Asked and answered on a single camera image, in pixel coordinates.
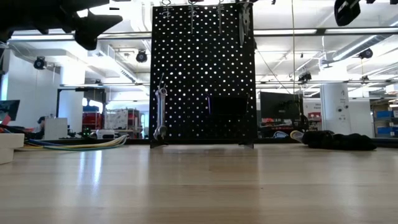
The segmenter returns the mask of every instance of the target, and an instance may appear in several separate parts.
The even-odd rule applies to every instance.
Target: wooden table
[[[17,152],[0,166],[0,223],[398,223],[398,152]]]

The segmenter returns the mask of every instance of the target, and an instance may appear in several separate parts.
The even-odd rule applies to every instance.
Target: hanging tool
[[[160,87],[162,84],[163,76],[160,79],[158,90],[156,90],[155,95],[157,98],[157,127],[154,132],[154,137],[157,141],[163,141],[166,136],[167,127],[165,125],[165,109],[166,109],[166,95],[167,90],[164,87]]]
[[[241,41],[241,46],[244,44],[245,36],[249,35],[250,31],[250,10],[253,4],[258,0],[244,0],[238,2],[240,5],[239,12],[239,39]]]
[[[163,19],[168,19],[170,17],[170,9],[172,8],[171,5],[171,0],[162,0],[162,5],[163,5],[163,12],[162,12],[162,16]]]
[[[220,35],[223,33],[223,27],[222,27],[222,18],[223,18],[223,8],[221,7],[221,3],[224,0],[218,0],[218,30],[220,32]]]
[[[203,2],[204,0],[188,0],[188,3],[191,5],[190,6],[190,14],[191,14],[191,34],[193,34],[193,18],[197,16],[197,12],[194,8],[194,5],[198,2]]]

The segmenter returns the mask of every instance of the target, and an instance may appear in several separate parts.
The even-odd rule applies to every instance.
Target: ceiling duct
[[[105,54],[111,60],[113,60],[118,66],[118,72],[120,75],[123,75],[131,80],[132,83],[143,83],[144,81],[141,80],[133,71],[125,67],[122,63],[123,58],[121,58],[118,54],[115,53],[115,50],[110,45],[100,45],[99,46],[100,53]],[[140,86],[142,90],[148,95],[149,94],[149,87],[148,86]]]
[[[383,25],[395,27],[396,25],[398,25],[398,15],[394,16],[391,20],[384,23]],[[386,40],[387,38],[389,38],[391,36],[392,36],[392,34],[372,35],[370,37],[361,37],[358,40],[355,40],[354,42],[348,44],[346,47],[343,47],[342,49],[337,50],[333,54],[333,60],[328,61],[328,63],[337,62],[337,61],[352,57],[354,55],[357,55],[357,54],[361,53],[362,51],[372,47],[373,45],[376,45],[376,44],[382,42],[383,40]]]

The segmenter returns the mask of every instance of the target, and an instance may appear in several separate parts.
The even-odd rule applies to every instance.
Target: black cable
[[[267,65],[268,70],[273,74],[273,76],[276,78],[276,80],[279,82],[279,84],[285,88],[285,90],[287,91],[288,94],[291,94],[291,93],[288,91],[288,89],[279,81],[279,79],[276,77],[275,73],[271,70],[271,68],[268,66],[268,63],[266,62],[266,60],[264,59],[264,57],[262,57],[261,52],[260,52],[259,50],[257,50],[257,51],[259,52],[262,61],[265,63],[265,65]]]
[[[27,135],[27,133],[24,132],[23,130],[20,130],[20,129],[17,129],[17,128],[13,128],[13,127],[10,127],[8,125],[0,124],[0,128],[7,129],[8,131],[10,131],[12,133]]]

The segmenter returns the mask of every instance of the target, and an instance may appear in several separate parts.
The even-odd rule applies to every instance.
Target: wrench
[[[157,127],[154,132],[154,137],[157,141],[162,141],[166,136],[167,127],[165,125],[165,104],[167,90],[159,88],[155,92],[157,98]]]

